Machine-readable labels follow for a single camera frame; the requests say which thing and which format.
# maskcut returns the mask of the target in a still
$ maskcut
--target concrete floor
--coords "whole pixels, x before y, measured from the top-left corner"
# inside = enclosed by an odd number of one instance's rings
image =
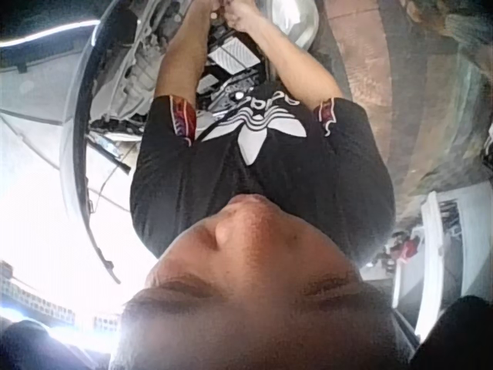
[[[491,100],[484,99],[485,79],[458,53],[457,44],[415,25],[398,0],[317,3],[322,17],[311,52],[334,73],[347,97],[367,110],[394,181],[400,225],[414,222],[431,188],[489,176],[478,170],[475,158],[486,136],[483,126],[491,123]],[[0,72],[0,109],[62,120],[77,62],[75,54],[22,75]],[[96,239],[123,281],[116,287],[90,247],[70,238],[56,171],[60,128],[2,118],[14,131],[0,124],[0,258],[14,266],[19,279],[55,301],[117,310],[154,262],[125,211],[130,179],[121,173],[112,178],[103,195],[118,207],[102,200],[92,218]],[[92,189],[98,190],[111,170],[89,152]]]

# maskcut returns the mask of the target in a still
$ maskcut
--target person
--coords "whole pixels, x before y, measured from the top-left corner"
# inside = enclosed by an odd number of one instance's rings
[[[407,263],[412,257],[418,254],[418,247],[421,242],[419,236],[411,239],[411,235],[407,232],[398,232],[392,235],[394,245],[389,250],[389,257],[394,261],[402,261]]]
[[[194,0],[169,45],[132,184],[159,261],[122,315],[114,369],[395,365],[387,299],[358,268],[394,226],[367,114],[256,7],[226,1],[281,82],[196,139],[210,14]]]

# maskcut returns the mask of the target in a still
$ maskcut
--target black t-shirt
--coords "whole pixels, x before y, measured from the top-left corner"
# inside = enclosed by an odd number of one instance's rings
[[[345,99],[311,112],[278,83],[261,86],[194,143],[173,97],[154,101],[131,210],[160,257],[173,240],[238,194],[264,195],[328,235],[359,266],[394,226],[394,194],[367,114]]]

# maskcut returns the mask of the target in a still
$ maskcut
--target bright light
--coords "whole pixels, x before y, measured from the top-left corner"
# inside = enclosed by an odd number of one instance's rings
[[[82,332],[74,328],[49,328],[49,334],[67,345],[99,353],[112,353],[118,345],[117,333]]]
[[[298,4],[294,0],[289,0],[286,3],[287,4],[283,4],[286,9],[286,15],[293,22],[293,24],[297,25],[301,22],[301,14]]]
[[[238,91],[236,94],[234,94],[234,97],[236,100],[240,101],[245,97],[245,93],[243,91]]]
[[[96,45],[96,33],[98,33],[98,28],[99,28],[99,23],[92,30],[92,34],[91,34],[91,46],[92,47],[94,47]]]
[[[6,318],[10,322],[20,322],[26,319],[23,314],[12,308],[0,307],[0,316]]]
[[[21,39],[15,39],[15,40],[10,40],[10,41],[0,42],[0,48],[7,48],[9,46],[21,45],[25,42],[37,40],[37,39],[40,39],[42,37],[54,35],[54,34],[59,33],[59,32],[68,31],[70,29],[79,29],[81,27],[94,26],[94,25],[98,25],[98,24],[99,24],[98,20],[91,20],[91,21],[70,23],[68,25],[60,25],[60,26],[55,27],[53,29],[47,29],[45,31],[38,32],[38,33],[35,33],[33,35],[23,37]]]

